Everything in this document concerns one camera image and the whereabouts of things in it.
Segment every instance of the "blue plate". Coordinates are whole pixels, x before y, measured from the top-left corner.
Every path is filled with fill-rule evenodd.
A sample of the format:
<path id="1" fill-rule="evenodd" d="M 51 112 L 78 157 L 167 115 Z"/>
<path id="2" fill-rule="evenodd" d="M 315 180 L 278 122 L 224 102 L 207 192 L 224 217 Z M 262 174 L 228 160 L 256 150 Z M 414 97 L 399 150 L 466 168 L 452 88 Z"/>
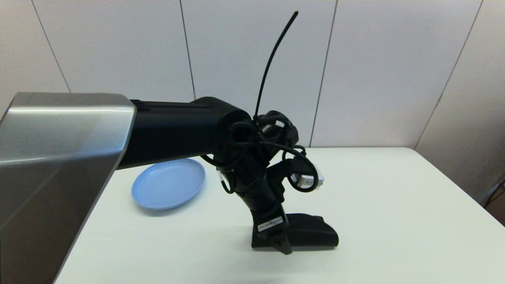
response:
<path id="1" fill-rule="evenodd" d="M 152 210 L 180 206 L 198 194 L 204 183 L 204 167 L 191 159 L 155 164 L 133 183 L 131 195 L 136 203 Z"/>

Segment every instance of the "white wall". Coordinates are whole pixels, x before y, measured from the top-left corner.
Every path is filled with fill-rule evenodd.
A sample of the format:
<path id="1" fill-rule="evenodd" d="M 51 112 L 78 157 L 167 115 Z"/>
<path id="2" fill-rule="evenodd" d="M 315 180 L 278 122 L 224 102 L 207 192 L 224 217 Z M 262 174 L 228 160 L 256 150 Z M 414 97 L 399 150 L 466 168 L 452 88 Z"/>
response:
<path id="1" fill-rule="evenodd" d="M 505 172 L 505 2 L 485 0 L 416 150 L 473 198 Z"/>
<path id="2" fill-rule="evenodd" d="M 182 7 L 197 98 L 217 97 L 251 116 L 270 52 L 299 11 L 270 66 L 260 114 L 280 111 L 308 146 L 335 1 L 183 1 Z"/>
<path id="3" fill-rule="evenodd" d="M 332 30 L 336 1 L 33 2 L 64 77 L 32 3 L 0 0 L 0 113 L 15 92 L 65 92 L 66 79 L 72 92 L 216 96 L 252 114 L 270 51 L 299 10 L 260 112 L 285 113 L 303 145 L 411 148 L 481 3 L 340 0 Z M 504 6 L 485 0 L 416 148 L 475 198 L 505 163 Z"/>
<path id="4" fill-rule="evenodd" d="M 0 118 L 19 91 L 68 91 L 29 0 L 0 0 Z"/>
<path id="5" fill-rule="evenodd" d="M 178 0 L 34 0 L 34 5 L 72 92 L 193 100 Z"/>
<path id="6" fill-rule="evenodd" d="M 413 148 L 480 0 L 339 0 L 313 147 Z"/>

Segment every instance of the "panel seam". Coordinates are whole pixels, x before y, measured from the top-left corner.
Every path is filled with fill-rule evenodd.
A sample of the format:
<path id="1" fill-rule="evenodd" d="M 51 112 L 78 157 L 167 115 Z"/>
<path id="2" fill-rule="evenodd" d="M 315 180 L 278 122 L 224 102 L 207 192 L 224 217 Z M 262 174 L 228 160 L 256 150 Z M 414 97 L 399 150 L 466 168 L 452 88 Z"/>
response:
<path id="1" fill-rule="evenodd" d="M 430 123 L 431 118 L 433 117 L 433 114 L 435 113 L 435 110 L 438 107 L 438 104 L 440 104 L 440 101 L 442 100 L 443 93 L 445 92 L 445 88 L 447 88 L 447 85 L 449 85 L 449 81 L 452 77 L 452 74 L 454 73 L 454 70 L 456 69 L 456 66 L 458 65 L 458 62 L 460 61 L 461 54 L 463 54 L 463 50 L 465 49 L 465 46 L 467 45 L 468 38 L 470 37 L 470 34 L 472 33 L 473 26 L 475 24 L 475 21 L 477 20 L 477 16 L 479 15 L 480 8 L 482 7 L 482 3 L 484 0 L 481 0 L 479 9 L 477 9 L 477 13 L 475 14 L 475 18 L 472 22 L 472 25 L 470 26 L 470 30 L 468 31 L 467 38 L 465 39 L 465 42 L 463 43 L 463 47 L 461 48 L 460 54 L 458 55 L 458 58 L 456 59 L 456 63 L 454 64 L 452 71 L 449 74 L 449 78 L 447 79 L 447 82 L 445 82 L 445 86 L 443 87 L 442 93 L 440 93 L 440 96 L 438 97 L 438 101 L 433 108 L 433 111 L 431 112 L 430 117 L 428 118 L 428 121 L 426 122 L 426 125 L 423 128 L 423 131 L 421 132 L 421 135 L 419 136 L 419 139 L 417 140 L 416 145 L 414 146 L 414 150 L 417 148 L 419 145 L 419 142 L 421 141 L 421 138 L 423 137 L 424 132 L 426 131 L 426 128 L 428 128 L 428 124 Z"/>
<path id="2" fill-rule="evenodd" d="M 312 124 L 311 140 L 309 147 L 312 147 L 312 138 L 314 137 L 314 128 L 316 128 L 317 110 L 319 109 L 319 100 L 321 99 L 321 89 L 323 88 L 324 72 L 326 71 L 326 62 L 328 61 L 328 53 L 330 51 L 331 35 L 333 33 L 333 26 L 335 24 L 335 15 L 337 14 L 338 0 L 335 0 L 335 9 L 333 10 L 333 19 L 331 21 L 330 36 L 328 38 L 328 46 L 326 47 L 326 56 L 324 58 L 323 74 L 321 76 L 321 84 L 319 85 L 319 94 L 317 97 L 316 112 L 314 114 L 314 122 Z"/>
<path id="3" fill-rule="evenodd" d="M 58 66 L 58 69 L 60 70 L 60 74 L 63 77 L 63 81 L 65 82 L 65 85 L 67 86 L 68 92 L 72 92 L 70 90 L 70 87 L 68 86 L 68 83 L 67 83 L 67 80 L 66 80 L 65 76 L 63 75 L 63 71 L 62 71 L 62 69 L 60 67 L 60 64 L 58 63 L 58 59 L 56 59 L 55 51 L 53 50 L 53 47 L 51 46 L 51 43 L 49 42 L 49 38 L 47 37 L 47 34 L 45 32 L 45 29 L 44 29 L 44 26 L 42 25 L 42 21 L 40 20 L 40 17 L 38 15 L 37 8 L 35 7 L 35 3 L 33 2 L 33 0 L 31 0 L 31 2 L 32 2 L 33 9 L 35 11 L 35 14 L 37 15 L 38 22 L 40 23 L 40 27 L 42 28 L 42 32 L 44 33 L 45 40 L 47 41 L 47 44 L 49 45 L 49 49 L 51 50 L 51 53 L 53 54 L 53 58 L 56 61 L 56 65 Z"/>
<path id="4" fill-rule="evenodd" d="M 182 12 L 182 0 L 179 0 L 179 5 L 181 6 L 182 28 L 184 29 L 184 39 L 186 40 L 186 51 L 188 53 L 189 74 L 191 75 L 191 85 L 193 86 L 193 98 L 196 100 L 196 92 L 194 90 L 194 81 L 193 81 L 193 69 L 191 68 L 191 58 L 189 57 L 188 36 L 186 34 L 186 24 L 184 22 L 184 13 Z"/>

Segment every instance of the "robotic arm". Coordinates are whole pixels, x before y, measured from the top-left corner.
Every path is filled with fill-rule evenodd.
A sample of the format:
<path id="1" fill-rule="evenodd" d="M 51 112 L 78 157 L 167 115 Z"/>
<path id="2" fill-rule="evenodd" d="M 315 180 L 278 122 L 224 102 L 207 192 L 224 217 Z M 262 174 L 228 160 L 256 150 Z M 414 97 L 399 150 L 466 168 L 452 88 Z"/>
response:
<path id="1" fill-rule="evenodd" d="M 114 170 L 195 156 L 216 166 L 225 191 L 249 208 L 253 248 L 337 246 L 322 217 L 284 213 L 284 178 L 310 192 L 322 176 L 287 117 L 258 115 L 268 68 L 296 15 L 270 55 L 252 118 L 209 97 L 18 93 L 0 120 L 0 282 L 53 281 Z M 270 166 L 279 151 L 282 161 Z"/>
<path id="2" fill-rule="evenodd" d="M 295 246 L 337 245 L 335 231 L 320 217 L 284 213 L 284 178 L 301 192 L 317 188 L 320 179 L 304 148 L 295 145 L 298 132 L 283 114 L 270 111 L 254 122 L 245 111 L 211 97 L 188 104 L 133 103 L 137 114 L 118 169 L 202 156 L 228 180 L 229 188 L 222 181 L 225 191 L 236 193 L 249 207 L 253 247 L 271 246 L 290 254 L 290 240 Z M 282 161 L 269 167 L 279 151 L 284 152 Z M 294 158 L 286 159 L 286 153 Z M 303 186 L 299 180 L 306 176 L 317 182 Z M 293 222 L 295 229 L 290 229 Z"/>

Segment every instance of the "black wire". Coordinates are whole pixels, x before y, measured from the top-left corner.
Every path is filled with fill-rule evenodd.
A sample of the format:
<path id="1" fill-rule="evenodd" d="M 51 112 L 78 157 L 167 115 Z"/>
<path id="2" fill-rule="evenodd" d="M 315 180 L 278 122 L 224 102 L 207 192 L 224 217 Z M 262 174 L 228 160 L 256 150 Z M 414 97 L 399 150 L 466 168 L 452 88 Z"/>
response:
<path id="1" fill-rule="evenodd" d="M 496 187 L 496 189 L 493 191 L 493 193 L 491 193 L 491 195 L 489 196 L 489 198 L 487 199 L 486 203 L 483 206 L 484 209 L 486 209 L 489 206 L 489 204 L 491 204 L 491 202 L 495 201 L 500 195 L 502 195 L 503 193 L 505 193 L 505 190 L 504 190 L 503 192 L 501 192 L 496 197 L 494 196 L 500 189 L 502 189 L 502 187 L 504 185 L 505 185 L 505 179 L 502 182 L 500 182 L 500 184 Z"/>
<path id="2" fill-rule="evenodd" d="M 260 101 L 261 101 L 261 94 L 263 93 L 263 86 L 265 85 L 265 80 L 267 79 L 267 73 L 268 69 L 270 68 L 270 64 L 272 63 L 272 59 L 274 58 L 275 52 L 277 51 L 277 48 L 279 47 L 279 44 L 282 41 L 282 38 L 286 34 L 287 30 L 295 20 L 295 18 L 298 16 L 298 11 L 294 11 L 293 15 L 291 16 L 291 19 L 287 22 L 286 26 L 284 27 L 284 30 L 282 30 L 282 33 L 275 43 L 274 49 L 272 50 L 272 53 L 270 53 L 270 58 L 268 59 L 267 67 L 265 68 L 265 72 L 263 73 L 263 79 L 261 80 L 261 87 L 260 87 L 260 93 L 258 94 L 258 102 L 256 103 L 256 111 L 253 116 L 253 120 L 256 122 L 258 118 L 258 110 L 260 109 Z"/>
<path id="3" fill-rule="evenodd" d="M 276 144 L 276 143 L 266 142 L 266 141 L 236 142 L 236 141 L 231 140 L 230 143 L 232 145 L 236 146 L 236 147 L 272 147 L 272 148 L 276 148 L 276 149 L 288 152 L 290 154 L 293 154 L 294 156 L 302 159 L 311 168 L 311 171 L 314 174 L 313 175 L 314 182 L 312 183 L 312 185 L 310 187 L 308 187 L 308 188 L 302 188 L 302 187 L 298 186 L 293 180 L 291 180 L 289 178 L 288 180 L 289 180 L 289 183 L 291 184 L 291 186 L 293 188 L 295 188 L 296 190 L 298 190 L 300 192 L 304 192 L 304 193 L 311 192 L 311 191 L 313 191 L 313 190 L 315 190 L 317 188 L 317 186 L 318 186 L 318 182 L 317 181 L 319 180 L 319 175 L 317 174 L 316 167 L 313 165 L 313 163 L 309 159 L 307 159 L 307 157 L 305 155 L 303 155 L 302 153 L 296 151 L 295 149 L 290 148 L 288 146 L 281 145 L 281 144 Z"/>

